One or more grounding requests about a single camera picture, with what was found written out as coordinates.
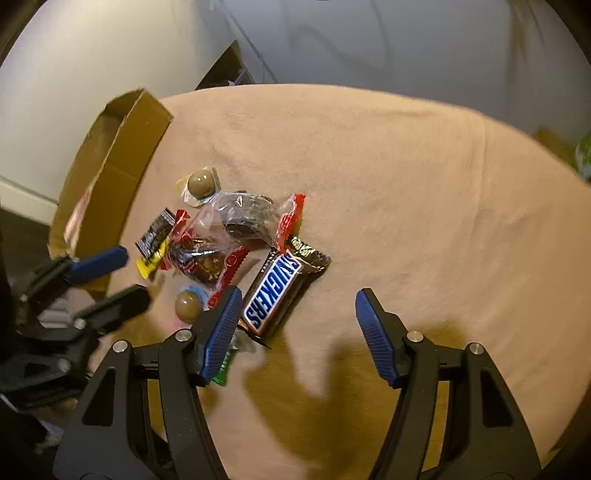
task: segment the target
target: pile of candy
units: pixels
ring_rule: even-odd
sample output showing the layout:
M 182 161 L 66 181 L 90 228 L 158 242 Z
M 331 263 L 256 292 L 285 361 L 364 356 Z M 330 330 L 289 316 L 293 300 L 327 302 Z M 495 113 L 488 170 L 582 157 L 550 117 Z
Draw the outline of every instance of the pile of candy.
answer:
M 250 340 L 267 346 L 289 306 L 330 264 L 330 257 L 296 236 L 305 195 L 279 207 L 260 194 L 221 192 L 217 172 L 206 167 L 183 179 L 183 201 L 197 208 L 173 214 L 165 209 L 136 242 L 144 278 L 175 268 L 193 281 L 177 297 L 175 311 L 186 323 L 213 308 L 249 252 L 270 248 L 243 303 L 242 317 L 222 369 L 214 381 L 225 385 L 233 354 Z

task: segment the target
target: brown chocolate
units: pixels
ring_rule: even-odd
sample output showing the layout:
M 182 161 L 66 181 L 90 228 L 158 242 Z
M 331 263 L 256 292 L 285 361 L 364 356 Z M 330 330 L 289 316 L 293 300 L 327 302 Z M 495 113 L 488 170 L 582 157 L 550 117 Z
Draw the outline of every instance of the brown chocolate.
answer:
M 174 312 L 182 322 L 193 324 L 202 311 L 203 301 L 195 292 L 183 290 L 177 295 Z
M 197 200 L 213 195 L 215 189 L 216 183 L 213 173 L 207 169 L 196 171 L 187 181 L 187 190 Z

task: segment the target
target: cardboard box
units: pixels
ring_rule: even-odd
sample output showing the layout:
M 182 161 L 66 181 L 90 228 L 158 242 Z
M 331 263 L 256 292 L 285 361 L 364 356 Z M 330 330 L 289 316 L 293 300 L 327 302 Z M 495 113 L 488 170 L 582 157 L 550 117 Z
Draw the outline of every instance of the cardboard box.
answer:
M 52 258 L 86 258 L 119 244 L 135 191 L 173 116 L 146 90 L 111 100 L 82 142 L 61 189 L 49 232 Z M 64 239 L 76 210 L 73 243 Z M 104 293 L 109 277 L 85 288 Z

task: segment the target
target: wrapped candy bar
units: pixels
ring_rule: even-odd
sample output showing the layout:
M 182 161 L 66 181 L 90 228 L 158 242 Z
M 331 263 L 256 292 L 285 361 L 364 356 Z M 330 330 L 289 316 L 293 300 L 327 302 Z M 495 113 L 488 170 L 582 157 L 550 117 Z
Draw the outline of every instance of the wrapped candy bar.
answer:
M 292 195 L 280 208 L 263 195 L 220 192 L 205 205 L 187 227 L 191 236 L 209 237 L 221 243 L 263 240 L 285 252 L 286 239 L 293 232 L 305 195 Z

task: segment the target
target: clear plastic wrapper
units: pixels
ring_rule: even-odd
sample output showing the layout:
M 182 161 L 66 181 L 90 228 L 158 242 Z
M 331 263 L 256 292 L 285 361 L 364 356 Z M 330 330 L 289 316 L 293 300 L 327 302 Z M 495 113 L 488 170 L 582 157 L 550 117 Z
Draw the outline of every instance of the clear plastic wrapper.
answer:
M 204 238 L 183 238 L 168 246 L 168 259 L 188 278 L 214 290 L 225 269 L 226 258 L 238 247 Z
M 294 230 L 305 195 L 292 195 L 279 208 L 263 195 L 220 192 L 202 207 L 187 225 L 191 237 L 212 238 L 220 243 L 263 240 L 270 247 L 285 251 L 285 242 Z
M 166 257 L 173 267 L 204 287 L 207 306 L 214 308 L 248 252 L 237 243 L 218 243 L 185 232 L 178 241 L 171 242 Z

